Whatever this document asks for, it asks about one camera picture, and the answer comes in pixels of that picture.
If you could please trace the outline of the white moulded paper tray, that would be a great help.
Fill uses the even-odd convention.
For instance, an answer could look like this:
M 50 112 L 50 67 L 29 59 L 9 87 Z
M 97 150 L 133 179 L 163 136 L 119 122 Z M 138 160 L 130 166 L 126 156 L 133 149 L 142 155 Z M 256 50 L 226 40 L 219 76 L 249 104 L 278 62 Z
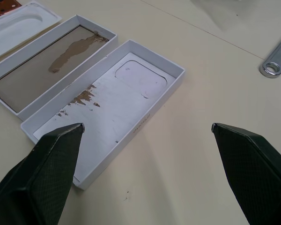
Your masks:
M 1 15 L 0 56 L 57 24 L 61 19 L 59 15 L 35 0 Z

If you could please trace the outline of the copper-coloured object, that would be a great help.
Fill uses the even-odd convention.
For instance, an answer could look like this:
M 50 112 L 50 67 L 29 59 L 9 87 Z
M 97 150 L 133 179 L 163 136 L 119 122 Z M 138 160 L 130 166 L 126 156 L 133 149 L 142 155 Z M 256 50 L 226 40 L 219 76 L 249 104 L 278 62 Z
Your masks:
M 21 6 L 17 0 L 0 0 L 0 16 Z

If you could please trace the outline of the white phone box lid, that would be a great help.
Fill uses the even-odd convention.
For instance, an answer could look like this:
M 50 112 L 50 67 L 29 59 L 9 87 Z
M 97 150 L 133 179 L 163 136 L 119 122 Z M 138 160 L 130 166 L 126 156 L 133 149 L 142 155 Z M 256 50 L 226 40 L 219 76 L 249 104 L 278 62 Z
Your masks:
M 128 40 L 21 124 L 37 142 L 59 127 L 83 123 L 73 183 L 85 190 L 181 85 L 178 64 Z

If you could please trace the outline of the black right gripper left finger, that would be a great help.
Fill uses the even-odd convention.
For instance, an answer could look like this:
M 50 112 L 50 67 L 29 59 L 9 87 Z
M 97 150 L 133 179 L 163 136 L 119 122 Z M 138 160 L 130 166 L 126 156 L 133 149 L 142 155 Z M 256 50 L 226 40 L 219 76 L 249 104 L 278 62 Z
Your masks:
M 0 225 L 57 225 L 76 168 L 83 123 L 41 137 L 0 182 Z

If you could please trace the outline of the white phone box base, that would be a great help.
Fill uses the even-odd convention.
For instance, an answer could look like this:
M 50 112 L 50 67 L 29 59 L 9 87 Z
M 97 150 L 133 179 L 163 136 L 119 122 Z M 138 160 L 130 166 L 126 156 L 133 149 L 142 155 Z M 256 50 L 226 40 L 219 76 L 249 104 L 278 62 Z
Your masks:
M 118 35 L 75 15 L 0 62 L 0 103 L 26 120 L 118 46 Z

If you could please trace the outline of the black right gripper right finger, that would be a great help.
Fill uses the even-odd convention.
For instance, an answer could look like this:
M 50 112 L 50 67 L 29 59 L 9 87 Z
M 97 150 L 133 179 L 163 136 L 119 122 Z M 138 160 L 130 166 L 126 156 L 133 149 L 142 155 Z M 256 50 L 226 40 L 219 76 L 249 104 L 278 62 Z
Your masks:
M 212 124 L 229 186 L 250 225 L 281 225 L 281 154 L 261 135 Z

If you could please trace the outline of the chrome metal wrench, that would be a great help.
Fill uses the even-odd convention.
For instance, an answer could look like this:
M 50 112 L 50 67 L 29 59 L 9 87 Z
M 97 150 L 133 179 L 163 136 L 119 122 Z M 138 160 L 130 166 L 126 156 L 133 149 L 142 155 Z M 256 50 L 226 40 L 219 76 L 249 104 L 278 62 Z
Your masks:
M 260 73 L 267 78 L 281 75 L 281 41 L 259 67 Z

